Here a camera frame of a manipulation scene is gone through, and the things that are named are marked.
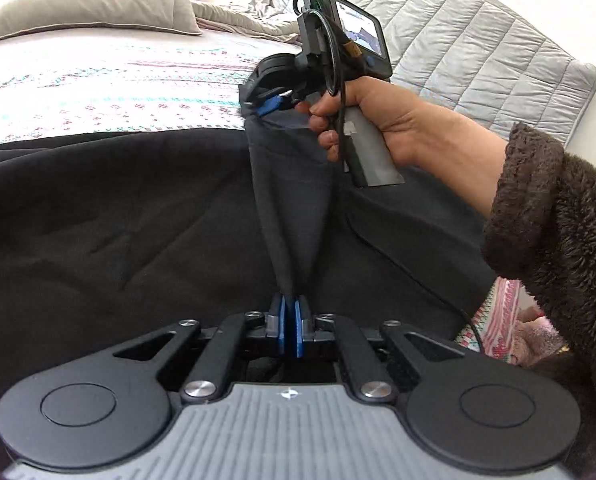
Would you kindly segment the brown fleece sleeve forearm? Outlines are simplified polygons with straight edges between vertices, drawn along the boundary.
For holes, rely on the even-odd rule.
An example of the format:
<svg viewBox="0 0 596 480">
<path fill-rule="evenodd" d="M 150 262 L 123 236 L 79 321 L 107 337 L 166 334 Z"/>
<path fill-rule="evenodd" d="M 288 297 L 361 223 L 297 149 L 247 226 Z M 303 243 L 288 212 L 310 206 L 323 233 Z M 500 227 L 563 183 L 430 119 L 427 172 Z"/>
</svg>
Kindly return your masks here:
<svg viewBox="0 0 596 480">
<path fill-rule="evenodd" d="M 581 434 L 565 465 L 596 479 L 596 167 L 524 124 L 514 125 L 505 154 L 484 259 L 524 284 L 566 342 L 535 368 L 579 402 Z"/>
</svg>

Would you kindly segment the person right hand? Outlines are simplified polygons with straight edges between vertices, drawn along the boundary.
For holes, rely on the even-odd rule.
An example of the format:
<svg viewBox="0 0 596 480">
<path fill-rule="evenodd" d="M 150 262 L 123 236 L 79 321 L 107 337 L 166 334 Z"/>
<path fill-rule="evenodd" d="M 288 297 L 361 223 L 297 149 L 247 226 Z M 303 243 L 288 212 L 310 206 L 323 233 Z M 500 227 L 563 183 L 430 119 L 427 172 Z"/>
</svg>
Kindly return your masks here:
<svg viewBox="0 0 596 480">
<path fill-rule="evenodd" d="M 454 110 L 371 77 L 345 84 L 345 105 L 359 107 L 377 127 L 395 166 L 432 174 L 490 216 L 505 162 L 503 139 Z"/>
</svg>

